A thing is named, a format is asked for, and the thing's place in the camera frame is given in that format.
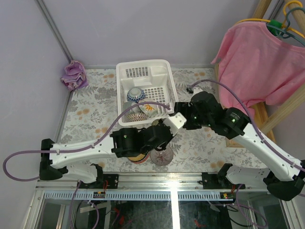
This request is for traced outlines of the scalloped green orange bowl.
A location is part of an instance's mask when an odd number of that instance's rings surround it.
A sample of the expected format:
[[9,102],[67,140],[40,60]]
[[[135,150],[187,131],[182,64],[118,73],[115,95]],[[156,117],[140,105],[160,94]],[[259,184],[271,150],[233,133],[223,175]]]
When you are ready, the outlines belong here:
[[163,119],[154,120],[152,126],[163,126]]

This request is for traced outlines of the purple glass bowl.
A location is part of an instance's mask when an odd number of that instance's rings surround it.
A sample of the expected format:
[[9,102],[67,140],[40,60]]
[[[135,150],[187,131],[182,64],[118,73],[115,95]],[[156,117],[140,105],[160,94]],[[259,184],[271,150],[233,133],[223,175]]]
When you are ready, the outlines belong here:
[[150,152],[150,158],[152,162],[158,166],[166,166],[173,160],[173,151],[171,148],[167,148],[163,151],[153,150]]

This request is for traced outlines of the yellow flower ceramic bowl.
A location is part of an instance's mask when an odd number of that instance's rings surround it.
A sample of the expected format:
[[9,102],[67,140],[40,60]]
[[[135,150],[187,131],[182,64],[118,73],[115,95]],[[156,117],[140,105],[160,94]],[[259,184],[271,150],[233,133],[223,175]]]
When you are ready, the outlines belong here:
[[142,104],[139,108],[149,117],[155,117],[158,114],[158,106],[155,104]]

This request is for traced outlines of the tan patterned ceramic bowl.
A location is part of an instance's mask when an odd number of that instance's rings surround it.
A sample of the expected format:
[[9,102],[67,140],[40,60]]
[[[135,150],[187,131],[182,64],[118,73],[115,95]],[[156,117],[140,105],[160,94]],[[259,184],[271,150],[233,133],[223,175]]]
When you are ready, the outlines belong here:
[[144,113],[134,113],[134,114],[128,114],[127,119],[130,122],[138,122],[138,121],[145,121],[148,119],[148,115]]

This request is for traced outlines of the dark blue rimmed bowl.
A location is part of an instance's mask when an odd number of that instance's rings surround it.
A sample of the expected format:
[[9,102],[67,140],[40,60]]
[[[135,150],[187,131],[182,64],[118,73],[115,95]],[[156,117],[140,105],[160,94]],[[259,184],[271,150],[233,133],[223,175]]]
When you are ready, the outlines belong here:
[[138,103],[139,101],[145,99],[146,95],[144,90],[134,87],[128,91],[126,98],[128,102]]

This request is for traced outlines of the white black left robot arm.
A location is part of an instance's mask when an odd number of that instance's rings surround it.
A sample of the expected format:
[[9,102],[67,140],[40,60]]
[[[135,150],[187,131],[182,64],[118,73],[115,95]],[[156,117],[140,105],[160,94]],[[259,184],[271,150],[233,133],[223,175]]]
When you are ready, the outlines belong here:
[[93,188],[104,184],[102,168],[98,164],[79,167],[84,160],[146,156],[152,150],[165,150],[177,134],[174,127],[159,123],[148,128],[122,128],[106,136],[101,142],[81,142],[60,145],[51,139],[41,142],[40,180],[57,180],[68,176]]

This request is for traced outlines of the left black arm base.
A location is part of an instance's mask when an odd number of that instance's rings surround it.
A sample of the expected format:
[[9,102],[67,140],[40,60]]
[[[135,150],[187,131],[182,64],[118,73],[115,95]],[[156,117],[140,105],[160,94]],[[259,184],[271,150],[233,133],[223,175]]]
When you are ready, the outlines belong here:
[[94,171],[97,172],[97,176],[93,182],[84,183],[79,181],[80,188],[85,189],[117,189],[119,184],[118,174],[104,174],[103,168],[98,164],[91,164],[90,167],[94,167]]

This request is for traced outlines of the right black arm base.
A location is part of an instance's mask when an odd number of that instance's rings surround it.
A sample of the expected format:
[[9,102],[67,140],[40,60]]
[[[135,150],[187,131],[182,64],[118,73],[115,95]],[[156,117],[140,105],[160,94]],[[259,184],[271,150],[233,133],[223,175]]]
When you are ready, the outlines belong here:
[[203,189],[232,189],[238,188],[239,183],[232,183],[226,177],[229,174],[229,169],[233,168],[233,164],[225,163],[219,172],[217,173],[209,173],[209,172],[202,172],[201,173],[201,180],[197,181],[199,185],[203,186]]

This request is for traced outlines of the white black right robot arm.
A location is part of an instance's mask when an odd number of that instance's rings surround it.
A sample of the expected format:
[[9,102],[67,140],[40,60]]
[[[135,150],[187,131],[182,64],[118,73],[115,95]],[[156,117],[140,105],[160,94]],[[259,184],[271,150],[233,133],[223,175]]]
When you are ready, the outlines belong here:
[[222,108],[212,94],[199,92],[189,102],[176,102],[174,111],[186,118],[185,129],[209,127],[242,145],[266,165],[265,169],[255,169],[225,163],[217,173],[220,187],[241,184],[266,188],[284,201],[301,193],[305,186],[304,161],[290,156],[264,134],[256,132],[250,118],[239,109]]

